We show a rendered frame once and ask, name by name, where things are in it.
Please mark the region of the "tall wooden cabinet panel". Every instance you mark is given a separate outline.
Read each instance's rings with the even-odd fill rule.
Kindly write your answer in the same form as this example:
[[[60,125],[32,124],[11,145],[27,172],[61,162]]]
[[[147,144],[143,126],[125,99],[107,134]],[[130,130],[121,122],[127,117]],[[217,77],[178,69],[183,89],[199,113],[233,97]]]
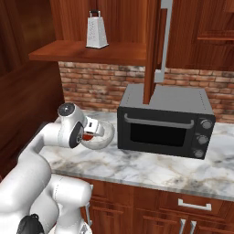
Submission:
[[[29,58],[54,39],[49,0],[0,0],[0,180],[64,102],[59,64]]]

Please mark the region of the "closed wooden wall cabinet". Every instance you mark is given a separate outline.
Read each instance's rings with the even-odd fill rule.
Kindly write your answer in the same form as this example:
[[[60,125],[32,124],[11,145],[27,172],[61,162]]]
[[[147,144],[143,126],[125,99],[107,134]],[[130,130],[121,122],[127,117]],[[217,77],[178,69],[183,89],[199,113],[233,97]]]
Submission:
[[[234,0],[174,0],[166,66],[234,71]]]

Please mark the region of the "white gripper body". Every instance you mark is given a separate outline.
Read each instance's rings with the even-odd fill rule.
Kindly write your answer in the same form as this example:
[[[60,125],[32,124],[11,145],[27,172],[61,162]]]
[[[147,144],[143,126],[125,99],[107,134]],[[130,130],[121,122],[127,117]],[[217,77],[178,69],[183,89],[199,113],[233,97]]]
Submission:
[[[104,135],[104,128],[100,124],[100,122],[97,120],[94,120],[93,123],[94,123],[94,135],[95,136],[103,136]]]

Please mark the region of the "open wooden wall cabinet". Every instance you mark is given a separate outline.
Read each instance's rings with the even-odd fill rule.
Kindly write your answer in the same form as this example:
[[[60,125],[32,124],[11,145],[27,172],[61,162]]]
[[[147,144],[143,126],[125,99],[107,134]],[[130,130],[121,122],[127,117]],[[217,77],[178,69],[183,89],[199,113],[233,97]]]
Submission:
[[[146,59],[147,0],[49,0],[55,40],[29,54],[32,60],[142,66]],[[108,46],[86,46],[88,17],[103,17]]]

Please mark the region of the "black toaster oven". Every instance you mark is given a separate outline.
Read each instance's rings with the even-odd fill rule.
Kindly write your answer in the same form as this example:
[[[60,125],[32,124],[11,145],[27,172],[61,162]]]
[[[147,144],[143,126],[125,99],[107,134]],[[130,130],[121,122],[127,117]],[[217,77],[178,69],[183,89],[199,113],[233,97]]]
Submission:
[[[148,104],[143,104],[142,84],[127,86],[117,110],[117,145],[120,149],[155,154],[169,154],[203,160],[214,129],[216,117],[206,91],[199,88],[157,86]],[[190,123],[191,129],[127,123],[129,118],[160,122]],[[212,121],[212,127],[204,129],[203,120]],[[199,135],[208,138],[200,144]],[[202,150],[204,156],[195,158],[194,151]]]

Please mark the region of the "wooden drawer front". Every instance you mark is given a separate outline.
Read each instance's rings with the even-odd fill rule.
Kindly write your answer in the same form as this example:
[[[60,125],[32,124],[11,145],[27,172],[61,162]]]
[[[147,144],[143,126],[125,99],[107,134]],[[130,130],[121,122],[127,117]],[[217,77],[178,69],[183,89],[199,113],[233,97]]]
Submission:
[[[205,204],[212,205],[212,211],[199,210],[189,207],[180,207],[177,204],[177,200],[181,198],[185,203],[195,204],[204,206]],[[230,212],[232,202],[215,199],[210,197],[198,197],[186,194],[179,194],[173,192],[163,191],[160,195],[159,209],[165,211],[174,211],[186,213],[189,215],[208,216],[212,218],[225,219],[227,214]]]

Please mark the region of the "silver box grater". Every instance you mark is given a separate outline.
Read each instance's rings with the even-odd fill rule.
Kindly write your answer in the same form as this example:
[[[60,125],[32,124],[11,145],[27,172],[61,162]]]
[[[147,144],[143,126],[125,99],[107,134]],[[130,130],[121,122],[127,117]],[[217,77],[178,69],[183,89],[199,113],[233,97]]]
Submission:
[[[108,46],[103,17],[100,10],[91,10],[88,17],[87,48],[101,49]]]

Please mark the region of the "white bowl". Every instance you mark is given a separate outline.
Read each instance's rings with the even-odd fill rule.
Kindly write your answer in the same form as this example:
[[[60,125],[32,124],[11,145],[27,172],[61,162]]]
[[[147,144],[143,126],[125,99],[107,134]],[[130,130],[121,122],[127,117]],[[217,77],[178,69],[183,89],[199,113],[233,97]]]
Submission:
[[[106,121],[101,121],[101,127],[104,130],[103,136],[93,136],[89,141],[82,140],[81,144],[91,150],[100,150],[107,147],[114,137],[114,126]]]

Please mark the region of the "wooden base cabinet door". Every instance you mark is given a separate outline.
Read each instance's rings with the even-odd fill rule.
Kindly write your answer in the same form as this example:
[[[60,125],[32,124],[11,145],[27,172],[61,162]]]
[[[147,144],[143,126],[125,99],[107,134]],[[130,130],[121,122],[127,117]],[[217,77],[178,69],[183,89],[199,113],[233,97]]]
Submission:
[[[133,215],[133,234],[179,234],[180,217],[175,214],[137,208]]]
[[[93,185],[90,219],[93,234],[132,234],[133,187],[86,179]]]
[[[214,219],[197,218],[190,216],[188,221],[188,233],[190,234],[190,221],[196,221],[194,234],[234,234],[234,223],[216,221]]]

